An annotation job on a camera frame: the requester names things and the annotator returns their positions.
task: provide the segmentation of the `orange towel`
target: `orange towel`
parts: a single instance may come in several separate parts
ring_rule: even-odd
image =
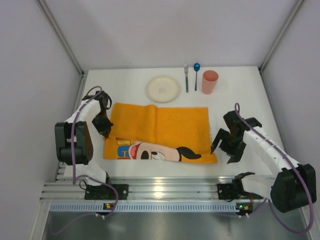
[[[207,107],[113,107],[105,159],[154,159],[200,164],[217,162],[211,151]]]

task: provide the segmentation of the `white wall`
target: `white wall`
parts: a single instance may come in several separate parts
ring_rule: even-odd
[[[265,70],[291,155],[320,172],[320,1],[304,4]],[[320,177],[317,174],[320,189]]]
[[[0,33],[0,238],[24,240],[79,75],[35,0],[2,0]]]
[[[295,0],[46,0],[85,70],[259,66]]]

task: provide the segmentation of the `gray floor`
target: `gray floor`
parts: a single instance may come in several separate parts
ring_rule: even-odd
[[[83,213],[51,213],[52,231],[57,232]],[[278,213],[294,230],[305,227],[299,210]],[[213,213],[115,213],[102,220],[85,216],[57,236],[47,229],[43,240],[304,240],[274,219],[268,204],[249,219]]]

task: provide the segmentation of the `cartoon character print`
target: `cartoon character print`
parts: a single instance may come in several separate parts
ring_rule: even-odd
[[[136,141],[128,149],[130,159],[167,160],[181,162],[185,159],[196,160],[201,154],[194,153],[190,148],[181,146],[171,148],[158,144]]]

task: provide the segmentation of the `cartoon face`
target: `cartoon face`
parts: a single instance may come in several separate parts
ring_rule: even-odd
[[[136,141],[129,147],[130,159],[153,159],[178,162],[181,160],[177,149],[148,142]]]

